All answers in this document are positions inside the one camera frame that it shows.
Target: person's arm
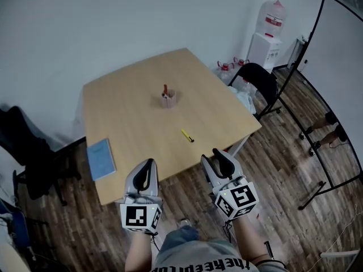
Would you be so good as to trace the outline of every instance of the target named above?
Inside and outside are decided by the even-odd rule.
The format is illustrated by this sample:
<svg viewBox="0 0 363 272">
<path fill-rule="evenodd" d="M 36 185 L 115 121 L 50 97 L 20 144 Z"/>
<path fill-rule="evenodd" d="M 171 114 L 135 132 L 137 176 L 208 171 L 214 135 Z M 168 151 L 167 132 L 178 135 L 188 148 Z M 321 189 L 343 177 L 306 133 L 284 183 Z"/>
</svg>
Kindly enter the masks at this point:
<svg viewBox="0 0 363 272">
<path fill-rule="evenodd" d="M 242 258 L 256 264 L 262 260 L 270 260 L 267 248 L 256 233 L 247 215 L 240 216 L 233 221 L 234 233 Z"/>
<path fill-rule="evenodd" d="M 150 236 L 142 232 L 133 232 L 129 253 L 126 258 L 126 272 L 149 272 L 151 270 Z"/>
</svg>

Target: gray t-shirt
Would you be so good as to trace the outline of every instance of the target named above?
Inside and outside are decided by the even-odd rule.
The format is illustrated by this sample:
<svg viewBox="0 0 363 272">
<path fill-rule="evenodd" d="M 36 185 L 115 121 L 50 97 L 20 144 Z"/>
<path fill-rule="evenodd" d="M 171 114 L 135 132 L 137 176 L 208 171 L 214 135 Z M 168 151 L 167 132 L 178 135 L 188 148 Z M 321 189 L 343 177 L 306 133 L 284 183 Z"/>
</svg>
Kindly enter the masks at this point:
<svg viewBox="0 0 363 272">
<path fill-rule="evenodd" d="M 288 272 L 284 264 L 274 260 L 262 261 L 257 267 L 241 259 L 228 242 L 191 241 L 158 254 L 152 272 Z"/>
</svg>

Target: jeans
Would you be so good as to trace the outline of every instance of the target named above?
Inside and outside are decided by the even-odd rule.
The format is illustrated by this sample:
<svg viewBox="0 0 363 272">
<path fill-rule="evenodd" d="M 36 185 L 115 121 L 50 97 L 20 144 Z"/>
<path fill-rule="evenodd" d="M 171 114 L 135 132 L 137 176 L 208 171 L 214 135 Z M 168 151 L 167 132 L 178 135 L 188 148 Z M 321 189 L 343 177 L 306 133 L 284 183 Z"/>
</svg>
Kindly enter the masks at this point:
<svg viewBox="0 0 363 272">
<path fill-rule="evenodd" d="M 198 231 L 191 226 L 182 226 L 180 229 L 166 235 L 165 241 L 160 248 L 160 253 L 187 242 L 196 241 L 199 238 Z"/>
</svg>

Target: blue notebook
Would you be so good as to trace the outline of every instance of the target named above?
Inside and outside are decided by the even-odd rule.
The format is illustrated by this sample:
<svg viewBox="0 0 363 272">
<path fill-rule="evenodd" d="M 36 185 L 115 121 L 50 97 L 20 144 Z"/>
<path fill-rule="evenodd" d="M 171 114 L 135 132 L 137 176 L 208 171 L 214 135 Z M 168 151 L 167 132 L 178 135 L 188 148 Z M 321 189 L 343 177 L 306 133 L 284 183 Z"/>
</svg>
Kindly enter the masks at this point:
<svg viewBox="0 0 363 272">
<path fill-rule="evenodd" d="M 94 181 L 116 171 L 108 139 L 103 139 L 88 147 L 87 156 Z"/>
</svg>

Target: whiteboard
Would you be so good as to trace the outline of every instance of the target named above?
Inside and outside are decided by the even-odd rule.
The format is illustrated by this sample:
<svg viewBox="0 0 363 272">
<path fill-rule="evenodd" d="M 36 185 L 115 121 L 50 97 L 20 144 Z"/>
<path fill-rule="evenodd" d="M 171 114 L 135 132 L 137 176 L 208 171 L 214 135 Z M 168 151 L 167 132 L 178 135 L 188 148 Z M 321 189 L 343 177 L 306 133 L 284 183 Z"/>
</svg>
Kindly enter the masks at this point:
<svg viewBox="0 0 363 272">
<path fill-rule="evenodd" d="M 335 0 L 322 12 L 300 66 L 332 109 L 363 162 L 363 21 Z"/>
</svg>

